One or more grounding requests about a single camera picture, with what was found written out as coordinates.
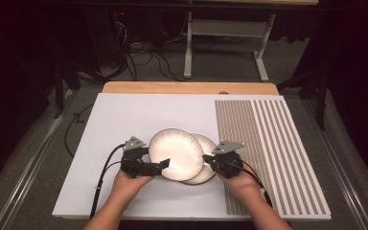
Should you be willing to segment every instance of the white metal frame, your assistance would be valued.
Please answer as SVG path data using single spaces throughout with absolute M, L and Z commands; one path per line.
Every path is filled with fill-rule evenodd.
M 187 23 L 187 49 L 184 63 L 184 78 L 190 79 L 193 68 L 193 35 L 227 35 L 261 38 L 259 51 L 254 51 L 254 59 L 258 67 L 261 81 L 269 81 L 262 57 L 265 46 L 270 36 L 275 14 L 271 14 L 267 22 L 244 22 L 244 21 L 223 21 L 223 20 L 200 20 L 193 19 L 193 13 L 188 12 Z

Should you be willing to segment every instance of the grooved board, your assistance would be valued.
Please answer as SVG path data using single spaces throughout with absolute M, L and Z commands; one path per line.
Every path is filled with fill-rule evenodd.
M 330 215 L 284 100 L 216 101 L 218 137 L 245 143 L 237 150 L 253 165 L 280 215 Z M 228 215 L 247 211 L 225 188 Z

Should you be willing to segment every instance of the dark curtain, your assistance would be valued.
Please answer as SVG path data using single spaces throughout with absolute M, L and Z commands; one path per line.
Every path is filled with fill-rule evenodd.
M 329 7 L 347 11 L 321 17 L 294 77 L 324 70 L 339 115 L 368 167 L 368 0 L 333 0 Z
M 26 1 L 0 1 L 0 172 L 31 123 L 45 110 L 53 59 L 37 11 Z

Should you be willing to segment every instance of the electrical cable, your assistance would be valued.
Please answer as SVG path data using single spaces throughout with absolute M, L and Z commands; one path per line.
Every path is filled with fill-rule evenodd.
M 240 39 L 239 41 L 229 41 L 229 40 L 223 40 L 223 39 L 219 39 L 220 37 L 223 37 L 223 36 L 218 36 L 218 37 L 215 37 L 215 40 L 219 43 L 223 43 L 223 44 L 240 44 L 240 43 L 244 43 L 248 40 L 251 39 L 251 37 L 243 37 L 242 39 Z
M 116 76 L 122 74 L 125 70 L 127 69 L 127 64 L 125 62 L 122 62 L 122 64 L 120 65 L 119 69 L 116 70 L 115 72 L 113 72 L 112 74 L 108 75 L 108 76 L 103 76 L 102 74 L 98 73 L 98 72 L 94 72 L 91 71 L 90 73 L 87 73 L 90 77 L 92 77 L 91 73 L 95 73 L 96 74 L 96 78 L 94 79 L 90 79 L 90 78 L 86 78 L 83 76 L 79 76 L 79 79 L 84 80 L 84 81 L 103 81 L 103 82 L 108 82 L 110 81 L 110 79 L 115 78 Z
M 204 36 L 196 36 L 195 38 L 197 38 L 199 40 L 201 37 L 204 37 Z M 193 44 L 193 48 L 196 49 L 196 50 L 199 50 L 199 51 L 205 51 L 205 50 L 209 50 L 212 47 L 214 47 L 216 45 L 216 43 L 217 43 L 217 41 L 215 39 L 212 39 L 212 44 L 205 47 L 205 48 L 197 48 L 194 44 Z
M 124 24 L 122 24 L 121 22 L 119 21 L 116 21 L 116 23 L 119 25 L 120 27 L 120 30 L 119 30 L 119 33 L 118 33 L 118 36 L 116 37 L 116 39 L 118 40 L 119 38 L 119 35 L 121 34 L 122 32 L 122 29 L 124 29 L 124 32 L 125 32 L 125 36 L 124 36 L 124 42 L 122 42 L 122 45 L 125 45 L 125 43 L 127 42 L 127 28 L 125 27 Z
M 167 64 L 167 69 L 169 70 L 169 73 L 172 75 L 172 79 L 173 80 L 176 80 L 176 81 L 186 81 L 186 80 L 181 80 L 181 79 L 178 79 L 176 76 L 175 76 L 175 74 L 172 72 L 172 69 L 170 68 L 170 64 L 169 64 L 169 62 L 166 60 L 166 58 L 163 56 L 163 54 L 161 54 L 160 52 L 158 52 L 158 51 L 152 51 L 153 53 L 156 53 L 156 54 L 158 54 L 165 62 L 166 62 L 166 64 Z M 159 60 L 159 68 L 160 68 L 160 72 L 162 72 L 161 71 L 161 62 L 160 62 L 160 59 L 158 59 Z
M 94 216 L 95 216 L 95 211 L 97 210 L 97 205 L 98 205 L 98 198 L 100 197 L 100 192 L 101 192 L 101 187 L 103 185 L 103 182 L 104 182 L 104 176 L 105 176 L 105 173 L 107 171 L 107 169 L 109 169 L 110 166 L 116 164 L 116 163 L 113 163 L 112 165 L 110 165 L 108 167 L 108 164 L 109 164 L 109 161 L 110 159 L 112 158 L 113 154 L 120 148 L 123 148 L 125 146 L 125 144 L 121 144 L 119 146 L 117 146 L 115 149 L 113 149 L 113 151 L 109 154 L 108 158 L 106 159 L 106 162 L 103 166 L 103 171 L 101 172 L 101 176 L 100 176 L 100 180 L 98 181 L 98 185 L 97 187 L 95 188 L 96 191 L 95 191 L 95 196 L 94 196 L 94 200 L 92 202 L 92 209 L 91 209 L 91 214 L 89 215 L 89 218 L 92 219 Z
M 68 127 L 65 129 L 64 132 L 64 146 L 67 149 L 68 154 L 71 156 L 71 158 L 74 158 L 74 154 L 71 152 L 70 148 L 68 147 L 68 143 L 67 143 L 67 136 L 68 136 L 68 132 L 70 130 L 71 125 L 76 121 L 76 123 L 83 123 L 84 121 L 80 120 L 81 114 L 87 110 L 88 108 L 92 107 L 92 105 L 94 105 L 93 103 L 90 104 L 89 106 L 85 107 L 82 111 L 80 111 L 79 113 L 73 113 L 73 120 L 71 120 L 70 124 L 68 125 Z
M 116 162 L 113 162 L 112 164 L 110 164 L 108 167 L 106 167 L 106 170 L 107 171 L 109 168 L 111 168 L 112 166 L 116 165 L 116 164 L 119 164 L 121 163 L 120 161 L 116 161 Z
M 135 59 L 135 58 L 137 58 L 137 57 L 139 57 L 139 56 L 141 56 L 141 55 L 147 55 L 147 56 L 150 56 L 150 58 L 149 58 L 149 60 L 147 60 L 145 63 L 140 63 L 140 64 L 135 63 L 135 65 L 137 65 L 137 66 L 147 65 L 147 64 L 149 64 L 149 63 L 153 60 L 153 54 L 152 54 L 151 52 L 147 52 L 147 53 L 143 53 L 143 54 L 135 55 L 135 56 L 133 57 L 133 59 Z
M 129 53 L 129 52 L 127 52 L 127 56 L 129 57 L 130 62 L 131 62 L 131 63 L 132 63 L 132 65 L 133 65 L 134 75 L 133 75 L 132 71 L 130 70 L 129 65 L 128 65 L 128 64 L 127 64 L 127 62 L 126 62 L 127 68 L 128 68 L 128 70 L 129 70 L 130 74 L 132 75 L 132 80 L 133 80 L 133 81 L 137 81 L 137 71 L 136 71 L 135 63 L 133 62 L 133 58 L 132 58 L 132 56 L 130 55 L 130 53 Z
M 259 181 L 262 182 L 261 178 L 258 176 L 258 174 L 256 173 L 256 171 L 249 165 L 247 164 L 247 162 L 245 162 L 244 160 L 242 160 L 243 164 L 245 164 L 247 167 L 249 167 L 249 169 L 256 175 L 256 177 L 258 177 Z
M 235 167 L 239 170 L 242 170 L 243 172 L 249 174 L 250 176 L 253 177 L 253 179 L 255 179 L 255 181 L 259 184 L 259 187 L 261 188 L 261 190 L 263 191 L 263 195 L 264 195 L 264 198 L 265 198 L 265 201 L 267 202 L 267 204 L 273 208 L 273 204 L 271 202 L 271 199 L 270 199 L 270 195 L 268 194 L 267 192 L 267 189 L 265 188 L 265 185 L 262 183 L 261 179 L 259 178 L 259 176 L 257 176 L 256 174 L 253 174 L 255 173 L 255 171 L 252 169 L 253 173 L 242 168 L 242 167 L 239 167 L 237 165 L 234 165 L 234 164 L 231 164 L 231 163 L 228 163 L 228 162 L 223 162 L 224 164 L 226 165 L 229 165 L 229 166 L 232 166 L 232 167 Z
M 185 47 L 187 45 L 187 41 L 183 40 L 184 38 L 186 38 L 187 36 L 182 36 L 174 41 L 170 41 L 168 43 L 164 43 L 165 45 L 172 47 L 172 48 L 181 48 L 181 47 Z
M 187 24 L 186 23 L 187 20 L 188 20 L 188 13 L 186 12 L 185 18 L 184 18 L 184 23 L 183 23 L 183 26 L 181 28 L 180 33 L 175 38 L 173 38 L 172 40 L 165 41 L 164 44 L 167 44 L 167 43 L 170 43 L 170 42 L 175 42 L 175 41 L 180 40 L 180 39 L 182 39 L 184 37 L 187 37 L 187 36 L 181 36 L 183 34 L 183 32 L 184 32 L 185 25 Z
M 135 51 L 130 51 L 130 50 L 129 50 L 129 52 L 130 52 L 130 53 L 136 53 L 136 52 L 141 51 L 141 50 L 143 50 L 143 49 L 145 48 L 145 44 L 144 44 L 143 42 L 141 42 L 141 41 L 139 41 L 139 42 L 134 42 L 134 43 L 130 43 L 130 44 L 129 44 L 130 48 L 131 48 L 132 46 L 135 46 L 135 45 L 141 45 L 142 47 L 138 48 L 138 49 L 137 49 L 137 50 L 135 50 Z

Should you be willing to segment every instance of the white plate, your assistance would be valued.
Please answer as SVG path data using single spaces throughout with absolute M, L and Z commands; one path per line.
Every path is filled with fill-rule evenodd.
M 203 150 L 196 138 L 181 129 L 170 128 L 156 133 L 149 143 L 149 158 L 153 163 L 170 158 L 162 175 L 171 180 L 194 178 L 204 165 Z
M 212 155 L 212 156 L 214 155 L 212 151 L 217 145 L 213 141 L 211 141 L 209 138 L 203 135 L 194 134 L 194 133 L 192 135 L 197 139 L 197 141 L 201 145 L 204 154 Z M 212 177 L 214 177 L 214 175 L 215 175 L 215 172 L 212 170 L 211 166 L 209 164 L 204 163 L 204 166 L 202 167 L 201 172 L 196 177 L 186 180 L 186 181 L 182 181 L 182 183 L 188 184 L 188 185 L 198 185 L 198 184 L 207 182 Z

